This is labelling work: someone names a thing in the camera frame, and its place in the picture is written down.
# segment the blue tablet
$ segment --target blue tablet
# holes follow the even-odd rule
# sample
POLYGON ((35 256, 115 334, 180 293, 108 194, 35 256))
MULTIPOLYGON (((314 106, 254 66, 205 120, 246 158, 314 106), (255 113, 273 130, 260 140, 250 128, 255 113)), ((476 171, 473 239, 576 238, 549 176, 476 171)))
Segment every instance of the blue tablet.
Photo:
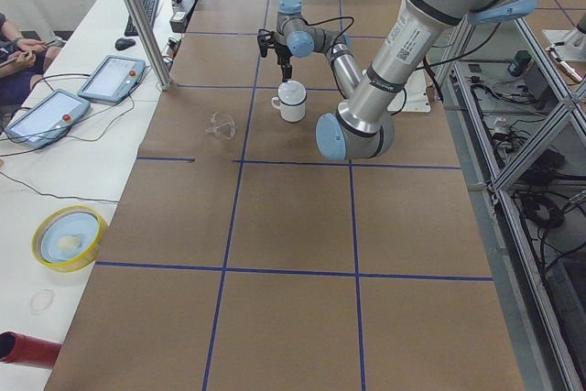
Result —
POLYGON ((57 89, 6 128, 16 142, 42 148, 67 134, 90 108, 90 103, 57 89))
POLYGON ((90 101, 120 103, 142 79, 143 60, 109 55, 77 94, 90 101))

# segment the robotic arm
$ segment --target robotic arm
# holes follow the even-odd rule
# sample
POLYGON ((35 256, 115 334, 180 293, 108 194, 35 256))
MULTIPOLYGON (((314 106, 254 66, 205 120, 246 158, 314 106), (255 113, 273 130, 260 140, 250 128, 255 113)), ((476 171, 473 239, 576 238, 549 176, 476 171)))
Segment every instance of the robotic arm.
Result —
POLYGON ((259 33, 261 55, 275 50, 283 81, 291 77, 292 56, 320 52, 330 63, 344 101, 316 126, 318 148, 327 159, 376 157, 390 148, 395 130, 388 105, 445 29, 457 26, 466 15, 474 25, 519 18, 533 11, 537 0, 404 0, 403 5, 365 75, 347 37, 308 25, 300 0, 281 0, 277 30, 259 33))

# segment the white table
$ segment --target white table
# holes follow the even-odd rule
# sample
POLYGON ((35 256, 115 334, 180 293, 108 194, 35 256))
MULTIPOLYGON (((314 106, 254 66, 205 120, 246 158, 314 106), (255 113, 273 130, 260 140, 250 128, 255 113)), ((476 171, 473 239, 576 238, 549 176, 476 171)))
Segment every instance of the white table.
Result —
MULTIPOLYGON (((180 38, 170 29, 168 21, 171 15, 171 0, 160 0, 154 31, 161 50, 165 48, 168 38, 180 38)), ((135 38, 137 44, 130 49, 121 52, 114 49, 116 39, 123 36, 127 18, 123 0, 97 0, 46 75, 89 74, 109 54, 143 59, 148 65, 139 38, 135 38)), ((83 81, 53 81, 51 85, 77 92, 83 81)), ((39 84, 25 105, 38 103, 49 92, 47 85, 39 84)), ((64 138, 44 150, 3 157, 5 164, 0 171, 42 192, 117 201, 159 95, 157 78, 150 71, 132 94, 134 104, 126 99, 70 131, 73 136, 95 138, 117 115, 134 106, 99 141, 82 142, 64 138)), ((95 114, 106 107, 109 106, 92 103, 88 114, 95 114)), ((26 150, 6 141, 4 135, 0 139, 3 139, 0 141, 0 155, 26 150)), ((15 331, 55 342, 65 339, 92 265, 69 274, 52 271, 34 259, 31 238, 45 218, 60 208, 74 204, 95 209, 107 222, 112 220, 116 209, 115 203, 42 197, 0 176, 0 332, 15 331), (29 307, 30 300, 44 289, 54 292, 53 302, 45 311, 35 314, 29 307)), ((0 364, 0 389, 42 390, 49 373, 49 370, 0 364)))

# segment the white mug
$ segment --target white mug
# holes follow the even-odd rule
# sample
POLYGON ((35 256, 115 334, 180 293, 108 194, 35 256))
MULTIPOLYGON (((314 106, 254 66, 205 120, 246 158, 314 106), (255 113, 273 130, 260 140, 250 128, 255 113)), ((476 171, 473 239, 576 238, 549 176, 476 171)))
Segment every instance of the white mug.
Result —
POLYGON ((271 104, 285 121, 296 123, 305 116, 307 92, 299 81, 288 80, 278 86, 278 96, 274 96, 271 104))

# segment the black mouse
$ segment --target black mouse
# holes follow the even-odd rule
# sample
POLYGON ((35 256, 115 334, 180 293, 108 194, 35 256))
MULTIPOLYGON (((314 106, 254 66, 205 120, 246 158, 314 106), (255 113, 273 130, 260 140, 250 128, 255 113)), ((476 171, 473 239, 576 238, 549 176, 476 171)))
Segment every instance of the black mouse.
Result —
POLYGON ((114 47, 117 50, 125 50, 125 49, 130 48, 131 46, 134 46, 135 44, 136 44, 136 41, 133 40, 132 38, 120 37, 114 43, 114 47))

